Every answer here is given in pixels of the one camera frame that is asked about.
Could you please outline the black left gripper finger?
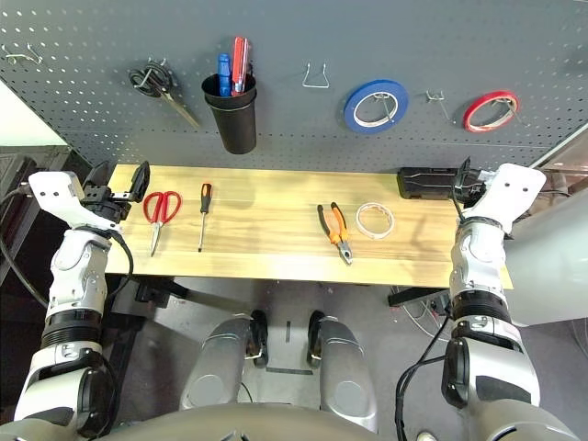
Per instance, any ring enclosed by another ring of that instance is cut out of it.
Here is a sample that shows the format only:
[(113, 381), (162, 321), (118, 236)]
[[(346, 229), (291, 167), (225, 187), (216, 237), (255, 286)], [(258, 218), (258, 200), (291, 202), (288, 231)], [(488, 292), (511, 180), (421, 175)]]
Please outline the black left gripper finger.
[(109, 161), (94, 166), (85, 179), (85, 187), (101, 187), (108, 183), (110, 177)]
[(141, 163), (134, 171), (129, 190), (129, 202), (142, 202), (150, 183), (151, 170), (148, 161)]

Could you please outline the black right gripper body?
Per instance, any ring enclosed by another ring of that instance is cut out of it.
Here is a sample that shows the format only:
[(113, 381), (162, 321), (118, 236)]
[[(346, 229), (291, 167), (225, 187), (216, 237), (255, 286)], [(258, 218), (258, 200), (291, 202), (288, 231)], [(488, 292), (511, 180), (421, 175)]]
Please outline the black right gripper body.
[(453, 186), (454, 198), (463, 207), (473, 207), (486, 192), (486, 185), (477, 177), (465, 176)]

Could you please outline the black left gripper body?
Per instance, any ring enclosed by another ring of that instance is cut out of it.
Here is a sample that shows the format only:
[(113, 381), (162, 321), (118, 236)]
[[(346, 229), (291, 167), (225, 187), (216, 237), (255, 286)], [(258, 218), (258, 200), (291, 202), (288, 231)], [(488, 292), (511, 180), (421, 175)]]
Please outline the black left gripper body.
[(84, 208), (109, 221), (124, 221), (130, 212), (130, 193), (112, 192), (108, 186), (84, 184)]

